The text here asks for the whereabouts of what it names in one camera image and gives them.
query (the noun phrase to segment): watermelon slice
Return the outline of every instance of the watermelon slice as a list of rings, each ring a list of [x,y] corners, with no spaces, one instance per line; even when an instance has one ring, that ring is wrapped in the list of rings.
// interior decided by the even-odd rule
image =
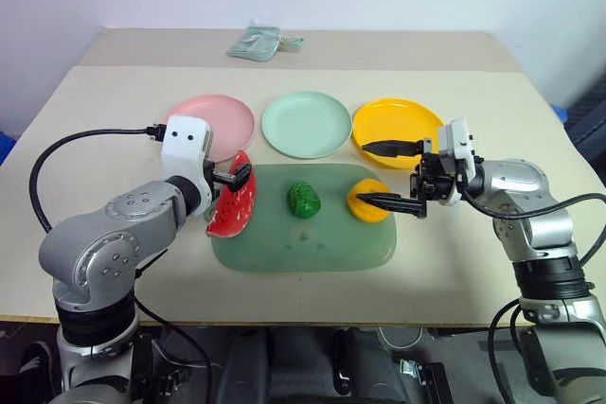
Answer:
[[[248,155],[244,150],[240,150],[229,172],[234,173],[238,167],[247,163],[250,163]],[[206,227],[206,234],[209,237],[235,237],[242,232],[253,215],[256,195],[257,182],[252,169],[248,182],[238,191],[232,193],[224,186],[215,214]]]

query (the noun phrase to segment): toy green pepper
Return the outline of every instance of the toy green pepper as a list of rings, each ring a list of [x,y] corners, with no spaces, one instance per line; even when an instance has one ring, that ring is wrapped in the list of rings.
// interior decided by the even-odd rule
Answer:
[[[310,184],[299,182],[291,186],[286,197],[288,207],[297,218],[306,220],[318,213],[322,204]]]

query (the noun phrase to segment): yellow plate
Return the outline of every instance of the yellow plate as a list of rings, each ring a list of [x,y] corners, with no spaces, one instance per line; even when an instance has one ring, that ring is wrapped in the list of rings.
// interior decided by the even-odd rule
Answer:
[[[429,109],[408,99],[376,99],[361,107],[353,117],[353,140],[358,147],[375,141],[419,141],[431,137],[437,153],[437,128],[444,123]],[[369,160],[386,167],[413,169],[420,156],[377,156],[360,150]]]

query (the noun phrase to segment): table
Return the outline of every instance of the table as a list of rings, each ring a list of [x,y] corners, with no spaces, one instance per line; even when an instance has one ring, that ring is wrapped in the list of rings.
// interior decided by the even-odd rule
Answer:
[[[485,158],[519,157],[540,166],[558,200],[604,191],[551,108],[490,35],[349,32],[344,38],[338,32],[300,33],[307,40],[302,53],[280,53],[268,64],[223,56],[237,31],[102,33],[0,167],[0,319],[56,322],[51,278],[37,259],[44,233],[27,195],[28,173],[40,152],[70,132],[151,125],[194,95],[239,98],[257,119],[273,99],[295,90],[330,94],[352,114],[375,98],[406,97],[444,121],[466,117],[475,148]],[[460,59],[452,57],[453,50]],[[49,219],[56,223],[94,211],[113,196],[160,178],[159,152],[157,143],[127,136],[86,138],[62,148],[40,179]],[[296,162],[273,150],[260,128],[247,152],[258,164]],[[394,190],[408,193],[406,172],[361,161],[352,143],[317,162],[362,164]],[[570,213],[582,254],[606,212],[598,202],[587,202]],[[224,268],[203,234],[204,220],[192,218],[169,254],[137,282],[136,292],[165,318],[196,324],[481,326],[519,295],[490,219],[471,207],[432,204],[426,220],[405,215],[396,220],[397,251],[378,269],[251,274]],[[602,301],[604,253],[602,249],[586,270]]]

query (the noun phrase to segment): green tray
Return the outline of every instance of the green tray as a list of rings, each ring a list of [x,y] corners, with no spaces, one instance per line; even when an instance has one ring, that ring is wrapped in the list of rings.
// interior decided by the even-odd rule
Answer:
[[[351,272],[391,259],[396,248],[393,215],[378,223],[354,218],[346,196],[357,182],[376,179],[356,165],[258,165],[253,217],[238,236],[212,238],[215,256],[239,272]],[[309,220],[286,203],[292,184],[309,183],[322,208]]]

